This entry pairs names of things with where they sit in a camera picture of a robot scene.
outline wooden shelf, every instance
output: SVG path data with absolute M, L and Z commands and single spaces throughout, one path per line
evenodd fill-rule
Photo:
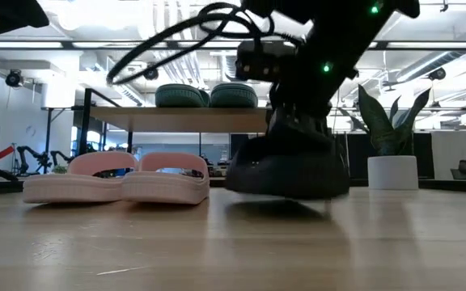
M 263 133 L 264 108 L 91 108 L 91 116 L 135 133 Z

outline wooden tabletop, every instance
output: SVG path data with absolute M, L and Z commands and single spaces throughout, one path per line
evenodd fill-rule
M 91 108 L 119 129 L 152 133 L 264 133 L 264 108 Z
M 197 207 L 0 195 L 0 290 L 466 290 L 466 194 L 333 204 L 222 189 Z

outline white plant pot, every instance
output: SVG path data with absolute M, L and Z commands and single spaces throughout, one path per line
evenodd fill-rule
M 368 184 L 373 190 L 418 190 L 417 158 L 368 158 Z

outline pink slide sandal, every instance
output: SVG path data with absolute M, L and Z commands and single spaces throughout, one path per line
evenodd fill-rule
M 123 179 L 102 179 L 94 174 L 135 168 L 136 158 L 125 152 L 98 152 L 78 156 L 67 174 L 36 175 L 24 181 L 25 203 L 110 202 L 121 199 Z
M 204 177 L 156 172 L 163 168 L 196 170 Z M 127 174 L 122 187 L 124 200 L 198 205 L 210 194 L 210 177 L 208 166 L 201 157 L 184 153 L 153 153 L 143 156 L 139 171 Z

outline snake plant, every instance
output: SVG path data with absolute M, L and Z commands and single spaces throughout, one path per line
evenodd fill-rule
M 389 117 L 380 102 L 368 95 L 366 90 L 359 85 L 359 109 L 364 124 L 356 117 L 351 116 L 346 110 L 339 108 L 344 116 L 349 116 L 354 127 L 362 129 L 371 135 L 371 144 L 378 154 L 384 155 L 410 155 L 413 154 L 411 142 L 413 126 L 418 113 L 427 105 L 430 90 L 421 93 L 413 106 L 401 116 L 393 120 L 398 112 L 397 98 L 392 105 Z

